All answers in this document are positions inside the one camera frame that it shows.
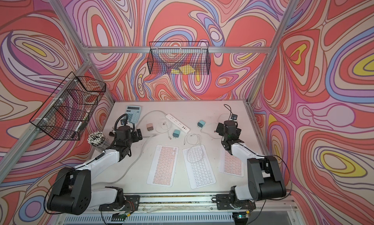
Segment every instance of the black wire basket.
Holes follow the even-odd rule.
[[[30,123],[40,128],[54,140],[80,140],[93,112],[106,91],[106,84],[91,77],[74,77],[59,97],[53,98],[52,106],[40,118]]]
[[[207,41],[149,42],[149,74],[208,75],[210,71]]]

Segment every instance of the clear pen holder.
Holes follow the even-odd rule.
[[[97,149],[97,150],[99,150],[99,151],[104,151],[104,150],[106,150],[108,147],[110,147],[110,141],[107,139],[107,138],[105,138],[105,140],[104,140],[104,142],[103,143],[101,143],[100,145],[98,145],[98,146],[95,146],[95,145],[92,145],[95,149]]]

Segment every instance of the white table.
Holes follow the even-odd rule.
[[[243,101],[145,101],[145,102],[116,102],[104,127],[104,134],[112,141],[113,138],[109,137],[109,132],[112,130],[115,121],[120,115],[124,114],[127,105],[138,105],[142,107],[141,115],[139,120],[152,110],[161,110],[166,114],[173,115],[176,119],[180,120],[183,124],[190,128],[190,132],[200,134],[202,145],[205,146],[208,154],[209,161],[212,165],[213,173],[216,178],[216,183],[206,187],[201,187],[192,190],[190,187],[187,171],[184,163],[182,150],[191,147],[187,144],[183,145],[185,133],[181,131],[180,137],[168,138],[168,135],[158,134],[155,130],[147,131],[146,125],[153,123],[154,128],[165,119],[165,116],[160,112],[153,112],[145,117],[142,122],[137,123],[137,128],[140,128],[143,136],[150,136],[151,134],[158,134],[156,137],[152,137],[143,149],[143,154],[140,159],[131,167],[126,176],[116,184],[111,186],[121,187],[124,193],[162,193],[162,192],[221,192],[229,191],[231,186],[242,185],[247,183],[247,169],[245,165],[244,177],[232,176],[218,171],[220,161],[220,149],[223,148],[221,145],[221,139],[213,139],[206,134],[200,132],[201,128],[197,126],[200,120],[209,123],[217,123],[218,118],[222,115],[219,122],[223,122],[228,119],[229,111],[223,106],[228,104],[231,106],[232,112],[238,115],[238,128],[240,128],[241,135],[240,139],[244,141],[248,147],[261,154],[259,143],[257,142],[255,131],[252,128],[250,119],[246,112]],[[213,132],[217,125],[209,125],[204,128],[204,132],[211,133],[212,136],[220,136]],[[177,129],[173,126],[169,134],[172,137],[172,133]],[[133,143],[131,146],[132,157],[126,156],[121,162],[118,162],[105,171],[103,171],[98,177],[92,182],[112,182],[117,180],[123,175],[126,169],[136,160],[140,154],[142,145],[146,141],[143,140]],[[175,169],[174,183],[172,187],[148,185],[147,177],[150,171],[153,155],[157,145],[177,146],[179,153],[177,157],[177,164]],[[94,185],[92,189],[103,188],[109,186],[107,184]]]

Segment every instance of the white power strip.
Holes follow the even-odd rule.
[[[185,133],[188,133],[188,132],[190,131],[190,129],[189,129],[186,125],[182,124],[179,120],[177,120],[177,119],[176,119],[174,116],[172,116],[171,114],[167,114],[167,115],[166,115],[166,118],[167,118],[168,120],[170,120],[172,124],[175,124],[176,126],[178,126],[178,128],[180,128],[180,129],[181,129],[182,131],[184,131]]]

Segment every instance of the vent grille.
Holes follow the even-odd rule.
[[[230,212],[210,212],[210,213],[150,213],[138,214],[134,213],[127,219],[113,219],[111,215],[104,215],[107,224],[110,223],[175,223],[175,222],[234,222],[232,213]],[[67,215],[64,224],[103,224],[100,214],[86,215]]]

